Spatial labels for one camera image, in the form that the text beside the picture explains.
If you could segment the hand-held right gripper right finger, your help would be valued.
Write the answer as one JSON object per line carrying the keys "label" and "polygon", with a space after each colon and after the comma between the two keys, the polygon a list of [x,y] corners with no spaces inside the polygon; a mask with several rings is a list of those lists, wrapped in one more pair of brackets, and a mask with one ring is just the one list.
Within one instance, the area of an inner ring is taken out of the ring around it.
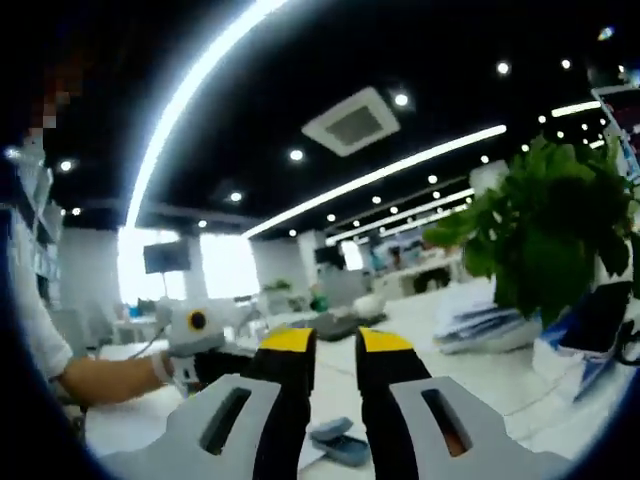
{"label": "hand-held right gripper right finger", "polygon": [[503,417],[448,377],[433,377],[402,337],[355,335],[362,421],[378,479],[537,479],[537,454]]}

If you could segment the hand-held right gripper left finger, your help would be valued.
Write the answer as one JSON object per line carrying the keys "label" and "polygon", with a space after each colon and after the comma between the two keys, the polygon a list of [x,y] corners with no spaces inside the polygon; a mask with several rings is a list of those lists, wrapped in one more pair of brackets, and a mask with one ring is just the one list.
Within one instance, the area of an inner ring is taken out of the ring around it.
{"label": "hand-held right gripper left finger", "polygon": [[294,479],[310,420],[316,333],[281,328],[239,376],[190,397],[149,448],[152,479]]}

